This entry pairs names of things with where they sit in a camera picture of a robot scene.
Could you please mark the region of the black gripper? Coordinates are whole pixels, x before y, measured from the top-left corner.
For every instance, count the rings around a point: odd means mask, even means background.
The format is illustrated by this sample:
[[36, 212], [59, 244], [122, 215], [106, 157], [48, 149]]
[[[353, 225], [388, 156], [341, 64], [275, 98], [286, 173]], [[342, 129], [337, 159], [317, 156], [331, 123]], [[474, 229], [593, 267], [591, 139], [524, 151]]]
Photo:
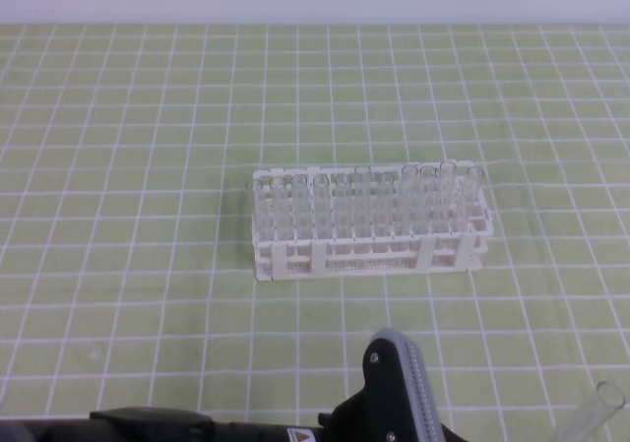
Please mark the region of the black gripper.
[[443, 429], [419, 346], [378, 331], [363, 361], [364, 388], [320, 413], [319, 441], [441, 441]]

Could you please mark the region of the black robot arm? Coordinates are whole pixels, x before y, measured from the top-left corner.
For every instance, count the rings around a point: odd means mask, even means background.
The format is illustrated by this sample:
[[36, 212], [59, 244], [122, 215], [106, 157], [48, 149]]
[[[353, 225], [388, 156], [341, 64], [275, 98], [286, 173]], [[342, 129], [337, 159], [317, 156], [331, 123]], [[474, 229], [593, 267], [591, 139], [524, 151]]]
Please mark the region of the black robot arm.
[[86, 418], [4, 419], [4, 441], [457, 441], [441, 422], [419, 346], [385, 328], [362, 359], [363, 388], [314, 426], [217, 422], [191, 410], [126, 407]]

